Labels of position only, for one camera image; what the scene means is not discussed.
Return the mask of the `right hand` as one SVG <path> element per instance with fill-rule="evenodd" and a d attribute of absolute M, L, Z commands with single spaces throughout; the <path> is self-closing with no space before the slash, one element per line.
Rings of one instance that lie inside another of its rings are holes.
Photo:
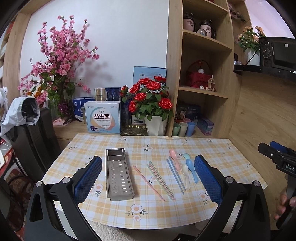
<path fill-rule="evenodd" d="M 284 191 L 280 194 L 280 197 L 276 204 L 276 212 L 274 214 L 274 220 L 278 220 L 284 214 L 287 206 L 295 207 L 295 197 L 288 199 L 287 193 Z"/>

